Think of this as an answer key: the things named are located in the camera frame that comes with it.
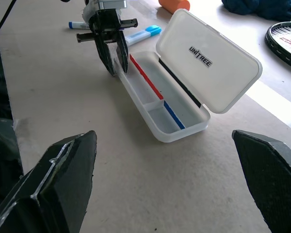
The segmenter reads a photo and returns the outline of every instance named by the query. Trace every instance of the black robotic claw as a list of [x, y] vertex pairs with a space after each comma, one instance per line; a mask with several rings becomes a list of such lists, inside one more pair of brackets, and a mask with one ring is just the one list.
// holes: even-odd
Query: black robotic claw
[[128, 48], [125, 28], [137, 27], [137, 19], [120, 20], [115, 9], [99, 10], [89, 20], [91, 33], [77, 34], [78, 42], [95, 40], [99, 57], [110, 74], [115, 75], [108, 43], [117, 43], [116, 53], [124, 72], [128, 70]]

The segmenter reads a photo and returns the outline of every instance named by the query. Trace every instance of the red stripe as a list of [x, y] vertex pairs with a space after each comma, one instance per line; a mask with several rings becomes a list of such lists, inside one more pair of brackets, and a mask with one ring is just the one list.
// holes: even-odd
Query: red stripe
[[146, 73], [143, 71], [143, 69], [140, 67], [140, 65], [136, 62], [136, 60], [133, 58], [132, 55], [130, 55], [130, 60], [134, 63], [134, 65], [136, 66], [136, 68], [139, 70], [140, 74], [144, 77], [144, 79], [146, 80], [146, 82], [150, 85], [150, 87], [152, 88], [152, 90], [155, 92], [155, 94], [158, 96], [158, 98], [160, 100], [163, 99], [163, 96], [160, 94], [160, 92], [158, 91], [158, 89], [156, 89], [156, 87], [154, 86], [154, 84], [151, 82], [151, 80], [148, 78], [148, 76], [146, 75]]

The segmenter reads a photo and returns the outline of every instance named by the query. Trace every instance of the blue stripe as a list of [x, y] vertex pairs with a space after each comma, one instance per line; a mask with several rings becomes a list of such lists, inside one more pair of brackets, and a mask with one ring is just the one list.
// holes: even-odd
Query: blue stripe
[[168, 103], [166, 101], [164, 101], [164, 107], [169, 112], [169, 114], [174, 119], [174, 121], [177, 123], [177, 125], [180, 127], [180, 129], [182, 129], [182, 130], [185, 129], [184, 125], [181, 123], [181, 121], [179, 120], [179, 118], [176, 116], [176, 114], [174, 113], [174, 111], [169, 107], [169, 105], [168, 105]]

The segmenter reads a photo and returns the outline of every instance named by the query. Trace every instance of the blue marker cap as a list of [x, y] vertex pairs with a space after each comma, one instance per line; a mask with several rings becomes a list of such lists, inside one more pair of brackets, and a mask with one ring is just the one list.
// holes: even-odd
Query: blue marker cap
[[162, 29], [159, 26], [152, 25], [145, 29], [145, 31], [151, 33], [151, 36], [161, 33]]

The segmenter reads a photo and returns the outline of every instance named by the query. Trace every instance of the marker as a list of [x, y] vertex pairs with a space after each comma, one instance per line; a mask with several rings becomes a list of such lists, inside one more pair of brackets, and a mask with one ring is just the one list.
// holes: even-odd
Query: marker
[[[88, 24], [84, 22], [69, 22], [69, 28], [71, 29], [89, 29]], [[159, 26], [152, 25], [147, 27], [143, 31], [137, 32], [133, 35], [125, 36], [127, 46], [136, 44], [144, 39], [160, 34], [162, 29]]]

